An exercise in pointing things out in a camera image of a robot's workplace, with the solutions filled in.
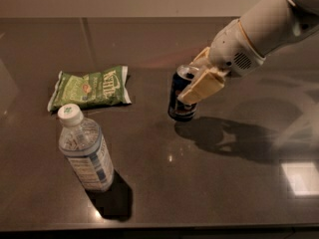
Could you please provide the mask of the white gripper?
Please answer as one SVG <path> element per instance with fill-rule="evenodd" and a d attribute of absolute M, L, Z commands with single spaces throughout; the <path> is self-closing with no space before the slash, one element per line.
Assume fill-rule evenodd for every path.
<path fill-rule="evenodd" d="M 197 68 L 213 66 L 235 77 L 244 77 L 265 61 L 251 44 L 239 19 L 231 21 L 190 63 Z M 224 74 L 206 69 L 178 95 L 186 105 L 193 105 L 219 92 L 225 83 Z"/>

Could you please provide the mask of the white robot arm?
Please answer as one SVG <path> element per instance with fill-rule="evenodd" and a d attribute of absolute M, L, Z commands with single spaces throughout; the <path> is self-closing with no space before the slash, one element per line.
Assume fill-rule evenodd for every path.
<path fill-rule="evenodd" d="M 192 64 L 199 72 L 178 95 L 198 103 L 224 87 L 225 76 L 245 76 L 276 50 L 318 32 L 319 0 L 261 0 L 214 37 Z"/>

